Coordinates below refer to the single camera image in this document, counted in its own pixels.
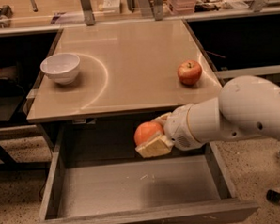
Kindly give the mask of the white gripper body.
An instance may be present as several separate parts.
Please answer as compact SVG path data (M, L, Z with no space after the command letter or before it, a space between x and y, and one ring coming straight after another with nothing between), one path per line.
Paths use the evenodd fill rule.
M189 123L190 109L194 104L186 104L185 106L175 109L169 114L164 125L164 133L167 138L173 141L176 148L181 151L199 149L203 146L191 132Z

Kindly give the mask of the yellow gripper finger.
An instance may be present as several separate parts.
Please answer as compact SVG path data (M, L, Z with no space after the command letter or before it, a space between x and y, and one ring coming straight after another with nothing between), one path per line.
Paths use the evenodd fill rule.
M141 145L138 145L135 148L135 150L141 157L149 159L150 157L168 155L169 153L171 153L173 147L173 141L168 139L166 135L157 132L146 142L142 143Z
M170 117L170 115L171 115L171 113L167 112L166 114L162 114L161 116L154 118L152 121L157 122L157 123L161 124L162 126L164 126L167 122L167 119Z

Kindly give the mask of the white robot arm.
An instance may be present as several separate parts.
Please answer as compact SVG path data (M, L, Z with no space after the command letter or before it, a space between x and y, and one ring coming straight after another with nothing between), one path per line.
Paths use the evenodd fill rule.
M198 149L213 141L280 140L280 87L254 76L228 81L217 97L185 104L139 125L135 150L145 158Z

